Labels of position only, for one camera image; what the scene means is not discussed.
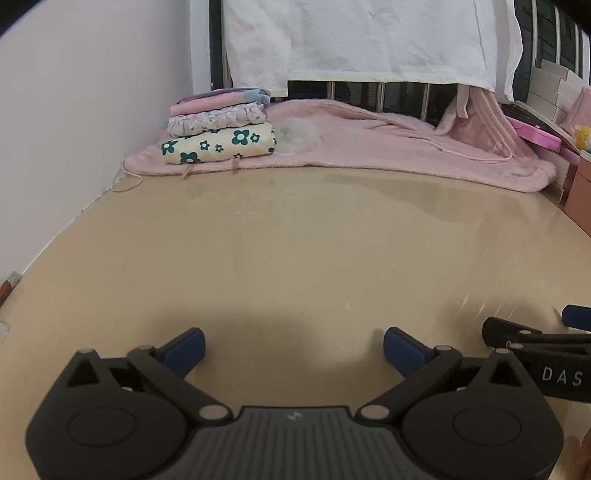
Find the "white ruffled folded garment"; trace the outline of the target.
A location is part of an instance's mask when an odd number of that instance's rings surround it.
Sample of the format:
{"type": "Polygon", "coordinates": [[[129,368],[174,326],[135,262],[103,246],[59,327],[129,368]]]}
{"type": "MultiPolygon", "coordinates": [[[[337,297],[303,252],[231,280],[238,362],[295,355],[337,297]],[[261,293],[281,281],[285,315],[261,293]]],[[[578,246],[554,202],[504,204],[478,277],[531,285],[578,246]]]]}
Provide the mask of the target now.
{"type": "Polygon", "coordinates": [[[177,115],[168,120],[171,137],[198,135],[203,132],[257,125],[266,122],[266,106],[252,102],[200,113],[177,115]]]}

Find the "pink fleece blanket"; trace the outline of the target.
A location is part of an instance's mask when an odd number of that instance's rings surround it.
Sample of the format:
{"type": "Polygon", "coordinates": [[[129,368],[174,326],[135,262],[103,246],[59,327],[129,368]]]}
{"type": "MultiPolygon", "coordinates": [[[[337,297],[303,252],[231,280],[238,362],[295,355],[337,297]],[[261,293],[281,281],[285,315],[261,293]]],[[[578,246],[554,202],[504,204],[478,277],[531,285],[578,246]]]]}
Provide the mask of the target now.
{"type": "Polygon", "coordinates": [[[493,94],[472,87],[467,115],[450,104],[438,126],[400,114],[375,113],[335,100],[291,100],[270,107],[267,124],[249,128],[252,147],[236,145],[221,159],[212,133],[163,135],[127,157],[137,176],[174,176],[266,168],[351,168],[401,171],[538,192],[557,176],[518,136],[493,94]]]}

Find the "pink folded garment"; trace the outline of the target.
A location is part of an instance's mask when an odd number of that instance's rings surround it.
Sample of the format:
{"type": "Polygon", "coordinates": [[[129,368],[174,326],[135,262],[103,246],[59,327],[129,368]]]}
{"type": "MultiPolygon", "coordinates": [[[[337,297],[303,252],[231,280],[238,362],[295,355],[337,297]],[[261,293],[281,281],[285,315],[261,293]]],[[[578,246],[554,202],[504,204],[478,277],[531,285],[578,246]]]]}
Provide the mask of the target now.
{"type": "Polygon", "coordinates": [[[178,116],[178,115],[189,115],[189,114],[198,114],[202,112],[209,112],[209,111],[219,111],[219,110],[228,110],[228,109],[237,109],[242,107],[256,107],[263,110],[266,110],[267,106],[264,105],[262,102],[247,102],[247,103],[238,103],[235,105],[197,105],[192,104],[191,102],[186,102],[180,105],[174,105],[169,109],[169,115],[171,117],[178,116]]]}

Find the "floral cream folded cloth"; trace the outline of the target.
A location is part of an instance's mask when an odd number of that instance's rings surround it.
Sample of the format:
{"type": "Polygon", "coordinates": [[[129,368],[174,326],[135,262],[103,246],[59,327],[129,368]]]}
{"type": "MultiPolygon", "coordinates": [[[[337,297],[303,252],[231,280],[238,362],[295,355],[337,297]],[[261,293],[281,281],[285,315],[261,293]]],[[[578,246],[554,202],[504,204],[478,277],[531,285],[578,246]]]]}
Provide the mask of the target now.
{"type": "Polygon", "coordinates": [[[160,145],[163,161],[174,165],[266,156],[274,150],[276,133],[270,122],[182,136],[160,145]]]}

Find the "pink flat box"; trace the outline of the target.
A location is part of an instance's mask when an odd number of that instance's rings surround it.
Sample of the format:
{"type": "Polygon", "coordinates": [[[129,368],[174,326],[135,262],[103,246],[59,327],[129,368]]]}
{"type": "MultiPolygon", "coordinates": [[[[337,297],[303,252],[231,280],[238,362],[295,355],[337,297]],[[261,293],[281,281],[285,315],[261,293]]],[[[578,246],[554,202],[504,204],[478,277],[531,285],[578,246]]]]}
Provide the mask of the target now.
{"type": "Polygon", "coordinates": [[[569,150],[560,137],[553,133],[546,132],[538,125],[532,125],[511,116],[508,116],[507,119],[518,136],[533,146],[559,154],[570,163],[577,164],[579,162],[579,156],[575,152],[569,150]]]}

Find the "brown cardboard box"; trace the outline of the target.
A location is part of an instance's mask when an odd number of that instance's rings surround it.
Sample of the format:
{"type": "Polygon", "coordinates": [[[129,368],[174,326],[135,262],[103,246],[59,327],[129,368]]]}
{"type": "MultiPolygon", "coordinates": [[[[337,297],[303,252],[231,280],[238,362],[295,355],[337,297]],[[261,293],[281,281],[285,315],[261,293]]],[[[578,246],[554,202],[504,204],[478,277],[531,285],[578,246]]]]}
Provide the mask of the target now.
{"type": "Polygon", "coordinates": [[[564,213],[587,235],[591,235],[591,161],[590,153],[582,151],[564,213]]]}

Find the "yellow-green toy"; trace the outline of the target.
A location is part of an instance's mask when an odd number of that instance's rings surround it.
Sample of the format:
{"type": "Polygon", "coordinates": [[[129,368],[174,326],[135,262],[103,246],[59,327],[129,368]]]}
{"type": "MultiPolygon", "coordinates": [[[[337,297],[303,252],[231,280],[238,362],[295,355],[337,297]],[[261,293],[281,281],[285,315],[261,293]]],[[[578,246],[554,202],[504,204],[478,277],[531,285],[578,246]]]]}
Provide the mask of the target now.
{"type": "Polygon", "coordinates": [[[575,125],[573,139],[579,150],[591,152],[591,127],[587,125],[575,125]]]}

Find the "white stacked boxes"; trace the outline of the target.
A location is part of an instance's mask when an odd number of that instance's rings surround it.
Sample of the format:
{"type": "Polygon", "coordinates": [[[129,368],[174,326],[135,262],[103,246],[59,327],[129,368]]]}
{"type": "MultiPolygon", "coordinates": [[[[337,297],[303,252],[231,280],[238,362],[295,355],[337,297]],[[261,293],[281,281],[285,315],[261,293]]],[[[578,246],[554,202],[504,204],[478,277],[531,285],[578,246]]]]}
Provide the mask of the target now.
{"type": "Polygon", "coordinates": [[[540,67],[532,70],[526,104],[547,120],[559,124],[587,87],[569,68],[543,60],[540,67]]]}

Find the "purple-trimmed garment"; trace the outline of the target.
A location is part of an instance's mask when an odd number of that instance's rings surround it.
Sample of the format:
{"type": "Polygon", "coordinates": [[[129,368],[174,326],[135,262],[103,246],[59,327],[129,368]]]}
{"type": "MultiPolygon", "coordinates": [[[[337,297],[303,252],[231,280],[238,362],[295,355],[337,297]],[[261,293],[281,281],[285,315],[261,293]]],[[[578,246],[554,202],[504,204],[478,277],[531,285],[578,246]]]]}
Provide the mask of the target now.
{"type": "Polygon", "coordinates": [[[228,88],[217,89],[211,92],[192,95],[177,101],[177,105],[187,103],[193,100],[209,100],[209,99],[223,99],[223,100],[256,100],[259,97],[270,97],[270,91],[262,88],[228,88]]]}

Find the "white hanging towel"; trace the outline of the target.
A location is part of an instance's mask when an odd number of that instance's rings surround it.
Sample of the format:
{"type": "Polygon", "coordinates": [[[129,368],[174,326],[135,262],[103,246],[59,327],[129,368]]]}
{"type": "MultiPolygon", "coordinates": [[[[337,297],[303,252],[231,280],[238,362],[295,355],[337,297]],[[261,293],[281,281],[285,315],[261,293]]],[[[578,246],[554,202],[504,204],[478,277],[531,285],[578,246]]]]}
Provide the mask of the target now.
{"type": "Polygon", "coordinates": [[[523,54],[511,1],[226,1],[237,87],[291,81],[480,87],[505,101],[523,54]]]}

